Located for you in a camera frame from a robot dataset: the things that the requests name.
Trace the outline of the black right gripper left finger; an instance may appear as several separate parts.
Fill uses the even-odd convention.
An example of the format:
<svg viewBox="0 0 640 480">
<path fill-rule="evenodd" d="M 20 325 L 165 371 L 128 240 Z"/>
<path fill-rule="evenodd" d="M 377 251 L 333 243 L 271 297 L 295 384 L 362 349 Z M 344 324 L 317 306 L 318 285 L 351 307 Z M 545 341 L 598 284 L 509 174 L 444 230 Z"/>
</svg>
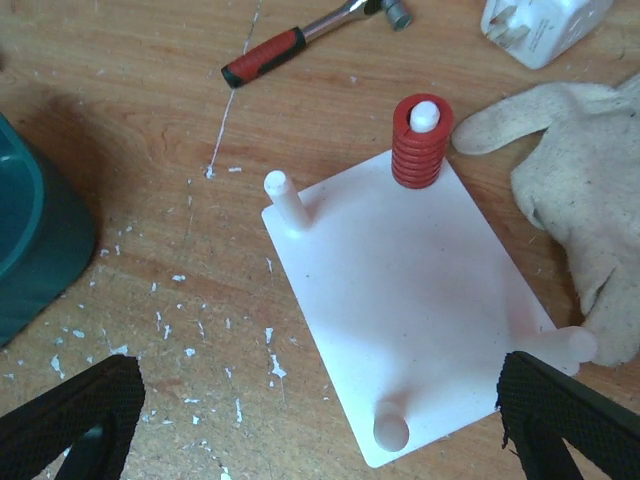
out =
<svg viewBox="0 0 640 480">
<path fill-rule="evenodd" d="M 138 360 L 112 355 L 1 418 L 1 477 L 118 479 L 145 401 Z"/>
</svg>

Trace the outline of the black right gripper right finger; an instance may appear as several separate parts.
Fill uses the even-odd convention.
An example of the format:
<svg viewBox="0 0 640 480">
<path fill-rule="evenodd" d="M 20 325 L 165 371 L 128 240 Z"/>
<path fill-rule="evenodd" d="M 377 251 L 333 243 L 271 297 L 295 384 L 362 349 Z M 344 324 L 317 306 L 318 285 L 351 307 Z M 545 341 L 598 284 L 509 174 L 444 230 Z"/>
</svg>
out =
<svg viewBox="0 0 640 480">
<path fill-rule="evenodd" d="M 580 479 L 568 444 L 611 479 L 639 477 L 639 416 L 529 353 L 505 356 L 496 409 L 528 479 Z"/>
</svg>

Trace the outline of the beige work glove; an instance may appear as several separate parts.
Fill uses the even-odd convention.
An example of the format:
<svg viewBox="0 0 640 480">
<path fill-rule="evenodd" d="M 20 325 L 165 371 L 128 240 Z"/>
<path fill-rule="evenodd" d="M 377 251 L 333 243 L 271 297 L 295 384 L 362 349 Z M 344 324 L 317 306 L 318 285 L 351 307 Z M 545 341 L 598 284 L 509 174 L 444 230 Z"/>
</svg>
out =
<svg viewBox="0 0 640 480">
<path fill-rule="evenodd" d="M 639 351 L 639 78 L 540 84 L 467 117 L 451 140 L 482 155 L 535 132 L 511 173 L 515 202 L 563 246 L 594 362 L 617 367 Z"/>
</svg>

